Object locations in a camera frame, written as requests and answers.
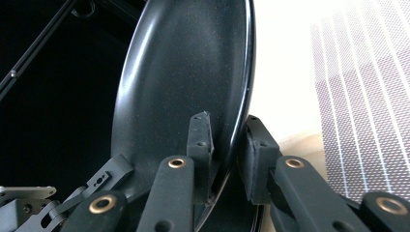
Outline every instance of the black plastic part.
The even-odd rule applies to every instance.
[[[195,166],[195,194],[194,203],[207,203],[211,194],[211,168],[214,143],[212,141],[211,122],[207,112],[195,114],[190,118],[188,133],[187,155]]]
[[[282,190],[280,189],[280,186],[278,186],[275,176],[272,175],[272,173],[275,173],[274,168],[269,169],[269,174],[268,174],[268,183],[267,183],[267,189],[268,192],[271,196],[272,203],[275,205],[275,207],[279,210],[288,215],[291,218],[295,218],[293,216],[292,210],[290,209],[289,205],[287,204],[286,198],[283,195]]]
[[[16,231],[29,217],[38,214],[50,200],[16,199],[0,207],[0,231]]]
[[[269,168],[276,165],[282,154],[279,145],[258,118],[249,115],[246,127],[245,148],[239,163],[248,200],[254,205],[270,204],[271,197],[266,188]]]
[[[85,198],[98,190],[111,190],[121,184],[133,172],[133,167],[119,155],[111,158],[88,182],[85,190],[76,189],[70,199],[55,207],[50,212],[51,219],[66,213],[77,206]]]
[[[48,213],[59,204],[58,201],[48,203],[37,215],[31,216],[15,232],[52,232],[60,227],[66,220],[63,216],[58,216],[51,220]]]
[[[401,204],[401,211],[396,202]],[[409,231],[410,203],[387,192],[369,192],[363,198],[360,216],[371,231]]]
[[[277,232],[301,231],[296,219],[280,210],[275,204],[271,205],[271,219]]]
[[[69,198],[63,203],[51,202],[46,209],[41,212],[38,217],[30,217],[21,227],[22,231],[30,231],[30,229],[42,228],[42,230],[31,231],[52,231],[55,227],[67,218],[67,213],[70,213],[78,204],[89,197],[95,191],[100,189],[111,190],[118,186],[127,176],[133,172],[132,166],[125,160],[123,156],[111,158],[88,182],[88,188],[78,188]],[[49,227],[44,229],[42,221],[48,218],[51,223]]]
[[[201,232],[258,232],[262,227],[263,208],[247,200],[238,165],[234,165],[214,210],[203,226],[196,226],[201,227]]]
[[[114,189],[132,172],[133,167],[122,155],[113,157],[87,182],[88,188],[85,192],[91,195],[100,189]]]
[[[6,96],[9,90],[13,87],[16,80],[21,76],[27,66],[36,57],[44,44],[48,41],[55,29],[60,25],[63,19],[72,11],[77,0],[68,0],[61,9],[57,12],[53,19],[49,21],[42,33],[34,40],[26,52],[21,56],[12,70],[0,82],[0,101]]]
[[[192,231],[193,176],[191,158],[172,156],[164,159],[136,231]]]
[[[93,214],[90,205],[99,197],[107,196],[115,200],[115,204],[108,211],[101,214]],[[78,231],[104,231],[104,232],[123,232],[127,226],[127,198],[118,191],[99,191],[94,193],[72,212],[64,223],[61,232]]]
[[[270,175],[304,231],[368,231],[308,161],[281,157]]]
[[[118,90],[111,156],[135,173],[121,186],[133,201],[160,162],[185,155],[190,117],[207,111],[221,186],[248,114],[254,60],[250,0],[150,0],[132,38]]]
[[[340,195],[340,197],[341,199],[343,199],[344,203],[346,203],[346,205],[358,216],[360,204],[352,199],[345,197],[344,195]]]

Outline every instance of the white perforated sheet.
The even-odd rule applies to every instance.
[[[410,200],[410,1],[342,1],[311,35],[329,183]]]

